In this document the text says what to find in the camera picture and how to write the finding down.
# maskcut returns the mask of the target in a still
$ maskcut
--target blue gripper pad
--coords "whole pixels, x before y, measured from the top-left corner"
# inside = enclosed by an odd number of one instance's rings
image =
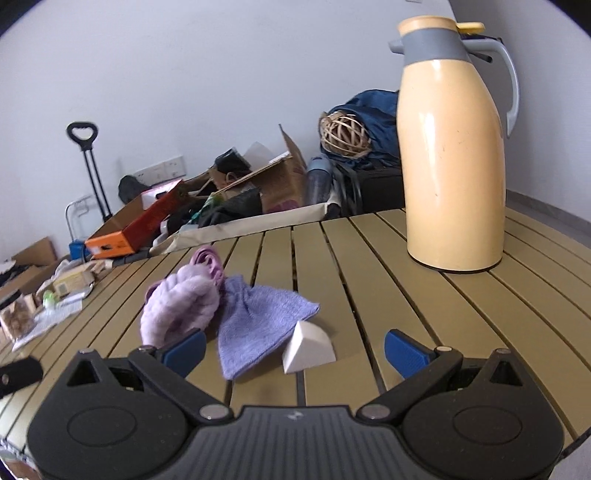
[[[185,378],[205,357],[207,338],[201,330],[189,335],[162,355],[162,363]]]
[[[386,360],[403,378],[408,378],[435,359],[435,353],[398,329],[390,330],[384,339]]]

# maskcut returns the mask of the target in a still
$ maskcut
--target small box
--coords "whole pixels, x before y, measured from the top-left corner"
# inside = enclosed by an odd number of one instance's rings
[[[12,341],[29,333],[35,326],[35,307],[25,301],[16,291],[0,301],[0,325],[4,334]]]
[[[73,291],[88,287],[95,280],[95,275],[92,273],[95,265],[94,262],[90,262],[64,272],[52,282],[53,291],[59,297],[65,297]]]
[[[288,153],[220,189],[218,193],[225,200],[249,188],[258,187],[261,189],[264,213],[282,212],[304,205],[306,163],[294,141],[283,131],[281,125],[279,128]],[[215,168],[210,168],[208,172],[216,185],[227,180],[227,176]]]
[[[160,222],[188,198],[184,182],[177,183],[164,197],[144,210],[142,196],[125,205],[101,226],[85,244],[94,258],[113,258],[136,253],[150,246]]]

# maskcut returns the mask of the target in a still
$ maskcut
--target orange box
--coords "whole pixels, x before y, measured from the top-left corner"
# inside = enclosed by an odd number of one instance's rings
[[[166,195],[144,210],[142,196],[125,205],[100,227],[85,245],[94,258],[121,257],[149,246],[160,222],[178,209],[188,198],[181,181]]]

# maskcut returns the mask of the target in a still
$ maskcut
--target paper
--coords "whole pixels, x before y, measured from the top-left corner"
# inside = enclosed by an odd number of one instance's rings
[[[0,262],[0,274],[9,271],[16,263],[16,260],[6,260],[5,262]]]
[[[35,326],[24,337],[19,338],[12,346],[12,351],[15,352],[20,347],[26,345],[31,340],[34,340],[40,335],[43,335],[54,325],[63,322],[70,315],[78,313],[82,310],[82,299],[78,298],[67,303],[60,302],[52,310],[43,310],[35,316]]]

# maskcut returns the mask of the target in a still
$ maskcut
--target thermos flask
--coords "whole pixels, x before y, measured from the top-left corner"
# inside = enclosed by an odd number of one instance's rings
[[[422,16],[398,30],[390,49],[404,54],[397,130],[408,252],[440,271],[487,270],[503,251],[505,151],[499,113],[468,53],[495,51],[509,69],[507,136],[519,108],[515,66],[501,42],[460,38],[483,31],[480,23]]]

